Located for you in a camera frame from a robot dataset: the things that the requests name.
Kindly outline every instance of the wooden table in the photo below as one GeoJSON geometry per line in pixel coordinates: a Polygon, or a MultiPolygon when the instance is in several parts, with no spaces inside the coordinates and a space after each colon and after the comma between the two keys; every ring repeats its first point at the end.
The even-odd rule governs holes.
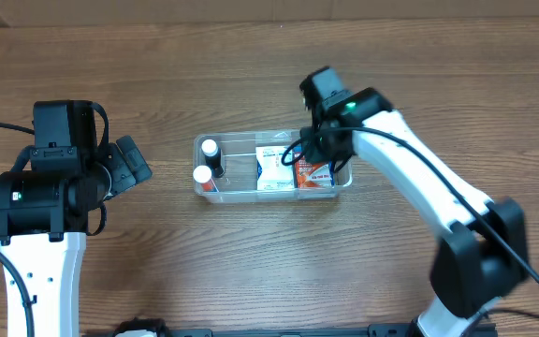
{"type": "MultiPolygon", "coordinates": [[[[135,315],[174,328],[358,327],[427,307],[434,239],[359,160],[352,188],[328,201],[210,205],[193,192],[196,135],[308,125],[298,85],[323,65],[355,91],[380,89],[469,183],[515,198],[539,271],[539,19],[0,29],[1,122],[30,126],[38,100],[97,101],[110,137],[131,134],[154,172],[109,202],[107,230],[88,240],[83,331],[135,315]]],[[[0,129],[0,173],[32,141],[0,129]]],[[[504,304],[539,312],[539,288],[504,304]]],[[[539,335],[539,322],[495,321],[503,336],[539,335]]],[[[0,336],[6,324],[0,266],[0,336]]]]}

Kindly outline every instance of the small bottle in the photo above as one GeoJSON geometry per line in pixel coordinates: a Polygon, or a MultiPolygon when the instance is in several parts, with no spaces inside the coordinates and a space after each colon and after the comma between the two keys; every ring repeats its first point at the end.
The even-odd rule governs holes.
{"type": "Polygon", "coordinates": [[[207,139],[201,144],[201,150],[205,154],[205,164],[210,167],[214,178],[220,178],[224,175],[222,166],[222,149],[217,146],[213,139],[207,139]]]}
{"type": "Polygon", "coordinates": [[[205,192],[217,192],[217,186],[211,178],[211,169],[205,165],[200,165],[193,171],[193,179],[201,185],[205,192]]]}

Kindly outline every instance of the black cable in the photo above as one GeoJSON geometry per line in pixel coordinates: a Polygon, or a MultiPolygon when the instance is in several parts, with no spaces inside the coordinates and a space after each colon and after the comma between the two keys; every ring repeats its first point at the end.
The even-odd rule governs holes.
{"type": "Polygon", "coordinates": [[[353,157],[352,154],[350,154],[349,156],[347,156],[346,159],[344,159],[344,160],[341,162],[341,164],[340,164],[338,167],[336,167],[336,168],[334,169],[334,173],[340,172],[340,170],[341,170],[342,168],[344,168],[344,166],[346,165],[346,163],[348,163],[348,161],[351,160],[352,157],[353,157]]]}
{"type": "Polygon", "coordinates": [[[88,236],[95,236],[101,233],[103,229],[105,229],[105,224],[108,222],[108,210],[105,208],[105,204],[103,202],[101,202],[101,205],[99,205],[99,210],[101,210],[101,220],[99,220],[99,227],[93,233],[88,231],[87,228],[86,235],[88,236]]]}
{"type": "Polygon", "coordinates": [[[17,125],[11,125],[11,124],[7,124],[7,123],[0,123],[0,127],[10,129],[10,130],[16,130],[16,131],[25,132],[25,133],[30,134],[30,135],[35,134],[34,130],[29,129],[28,127],[24,127],[24,126],[17,126],[17,125]]]}
{"type": "Polygon", "coordinates": [[[11,167],[10,172],[22,172],[22,170],[26,167],[26,164],[28,164],[28,161],[30,160],[30,153],[35,149],[33,145],[28,145],[20,151],[18,154],[18,157],[16,158],[16,162],[14,163],[14,166],[11,167]]]}
{"type": "MultiPolygon", "coordinates": [[[[459,203],[461,205],[463,205],[463,207],[465,207],[465,209],[473,216],[473,218],[479,223],[479,225],[481,227],[483,227],[492,238],[494,238],[494,241],[496,241],[496,243],[498,243],[504,249],[504,251],[510,257],[512,257],[533,278],[533,280],[539,285],[539,274],[523,258],[521,258],[521,256],[519,256],[519,254],[517,254],[517,252],[515,250],[513,250],[513,248],[511,248],[511,246],[509,246],[508,243],[503,238],[501,238],[501,236],[496,232],[496,230],[494,230],[494,228],[492,228],[488,224],[488,222],[486,222],[484,217],[479,212],[477,212],[469,204],[469,202],[467,202],[467,200],[465,200],[463,195],[459,191],[457,191],[457,189],[452,185],[452,183],[450,183],[446,179],[446,177],[442,174],[442,172],[440,172],[440,170],[438,170],[428,160],[428,158],[425,157],[425,155],[423,155],[421,152],[419,152],[413,146],[409,145],[409,143],[407,143],[403,139],[392,136],[391,134],[389,134],[387,132],[377,130],[377,129],[368,128],[368,127],[334,127],[334,128],[328,128],[328,129],[324,129],[324,130],[319,130],[319,131],[315,132],[314,134],[312,134],[312,135],[310,135],[308,137],[297,139],[295,142],[290,144],[290,146],[288,146],[286,148],[286,150],[284,151],[284,154],[282,156],[282,164],[285,165],[285,166],[289,166],[289,165],[293,165],[294,163],[299,161],[300,157],[295,158],[295,159],[291,160],[290,162],[285,162],[284,159],[285,159],[286,155],[289,152],[292,151],[292,149],[294,149],[297,145],[301,144],[303,141],[305,141],[307,139],[313,140],[313,139],[315,139],[317,137],[322,137],[322,136],[325,136],[325,135],[330,134],[330,133],[349,132],[349,131],[351,131],[351,132],[352,131],[367,132],[367,133],[371,133],[371,134],[374,134],[374,135],[384,137],[386,139],[390,139],[390,140],[394,141],[395,143],[399,144],[401,147],[404,147],[405,149],[410,151],[417,158],[419,158],[436,175],[436,177],[438,177],[438,179],[444,184],[444,186],[446,186],[446,188],[448,188],[450,193],[453,196],[455,196],[455,198],[459,201],[459,203]]],[[[538,314],[526,313],[526,312],[517,311],[517,310],[513,310],[513,309],[492,309],[490,312],[493,313],[493,314],[508,313],[508,314],[516,314],[516,315],[526,315],[526,316],[529,316],[529,317],[539,319],[538,314]]],[[[487,314],[488,314],[488,312],[484,312],[483,314],[481,314],[478,317],[476,323],[478,323],[479,320],[481,320],[487,314]]]]}
{"type": "Polygon", "coordinates": [[[24,313],[26,314],[26,332],[28,337],[35,337],[35,320],[33,319],[33,308],[32,304],[33,302],[30,299],[30,295],[28,295],[28,290],[26,289],[26,285],[24,284],[24,281],[22,277],[20,276],[20,273],[14,265],[0,252],[0,262],[4,265],[4,267],[9,271],[11,274],[11,277],[14,279],[14,282],[16,285],[18,285],[18,289],[20,290],[20,296],[22,297],[22,306],[24,307],[24,313]]]}
{"type": "Polygon", "coordinates": [[[104,153],[105,148],[109,144],[109,120],[108,115],[105,113],[105,109],[96,102],[90,102],[91,108],[95,110],[101,118],[103,118],[103,136],[101,136],[101,142],[99,142],[99,150],[104,153]]]}

